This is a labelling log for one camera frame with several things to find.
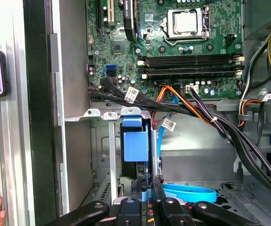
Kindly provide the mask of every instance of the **cpu socket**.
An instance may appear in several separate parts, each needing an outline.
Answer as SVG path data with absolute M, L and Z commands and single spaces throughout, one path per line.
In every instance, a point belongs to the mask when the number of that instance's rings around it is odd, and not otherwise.
M 210 38 L 209 7 L 170 9 L 161 26 L 167 40 L 207 40 Z

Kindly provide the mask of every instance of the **ram slot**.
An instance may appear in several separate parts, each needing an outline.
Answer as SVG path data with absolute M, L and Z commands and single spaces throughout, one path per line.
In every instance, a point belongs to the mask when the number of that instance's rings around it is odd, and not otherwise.
M 218 55 L 189 55 L 189 56 L 161 56 L 161 57 L 139 57 L 143 62 L 140 65 L 147 67 L 180 67 L 180 66 L 204 66 L 204 65 L 231 65 L 241 55 L 218 54 Z
M 241 67 L 213 67 L 213 68 L 176 68 L 176 69 L 139 69 L 142 79 L 184 79 L 233 77 Z

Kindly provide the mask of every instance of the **green circuit board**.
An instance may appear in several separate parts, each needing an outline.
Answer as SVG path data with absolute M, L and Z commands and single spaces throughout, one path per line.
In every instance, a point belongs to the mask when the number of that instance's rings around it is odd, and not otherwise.
M 129 42 L 126 38 L 123 23 L 123 9 L 118 5 L 118 0 L 114 0 L 115 25 L 103 24 L 103 32 L 100 34 L 96 29 L 97 20 L 97 0 L 87 0 L 87 26 L 88 26 L 88 55 L 95 57 L 95 73 L 89 75 L 89 83 L 98 87 L 100 79 L 105 75 L 106 65 L 116 65 L 118 67 L 117 76 L 126 79 L 119 84 L 117 78 L 115 84 L 123 91 L 129 86 L 133 86 L 146 96 L 156 99 L 160 88 L 163 85 L 180 84 L 181 86 L 195 83 L 196 81 L 211 81 L 211 84 L 199 85 L 199 95 L 202 98 L 235 98 L 239 97 L 237 92 L 238 77 L 208 78 L 199 77 L 195 79 L 159 79 L 142 80 L 138 74 L 137 57 L 142 56 L 180 56 L 192 54 L 230 54 L 242 53 L 241 49 L 241 0 L 196 0 L 194 3 L 188 0 L 185 3 L 178 3 L 177 0 L 163 0 L 162 6 L 156 0 L 138 1 L 138 28 L 139 38 L 137 42 Z M 102 7 L 108 7 L 108 0 L 101 0 Z M 210 38 L 208 40 L 193 41 L 176 44 L 174 47 L 166 44 L 164 32 L 161 29 L 163 18 L 166 17 L 170 9 L 191 9 L 203 6 L 209 7 L 210 12 Z M 102 17 L 107 18 L 107 14 L 102 12 Z M 226 45 L 225 37 L 228 34 L 235 34 L 236 38 L 232 45 Z M 209 44 L 213 45 L 212 51 L 207 50 Z M 165 46 L 166 52 L 160 53 L 160 46 Z M 193 51 L 181 53 L 180 47 L 193 46 Z M 212 95 L 205 90 L 214 90 Z

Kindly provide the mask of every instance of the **blue sata port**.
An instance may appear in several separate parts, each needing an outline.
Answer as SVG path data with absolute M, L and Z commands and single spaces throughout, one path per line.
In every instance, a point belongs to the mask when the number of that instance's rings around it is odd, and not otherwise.
M 117 70 L 117 66 L 116 65 L 106 65 L 105 66 L 105 70 L 106 71 L 116 71 Z

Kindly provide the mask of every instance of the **blue latch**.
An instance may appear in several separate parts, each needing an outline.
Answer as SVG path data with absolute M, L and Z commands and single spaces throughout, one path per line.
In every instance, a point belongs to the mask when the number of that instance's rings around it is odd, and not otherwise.
M 141 127 L 142 118 L 124 117 L 122 125 L 123 127 Z M 124 161 L 148 161 L 148 125 L 145 125 L 145 131 L 124 132 L 123 139 Z
M 163 184 L 166 197 L 180 198 L 184 202 L 216 202 L 217 193 L 215 190 L 186 185 Z

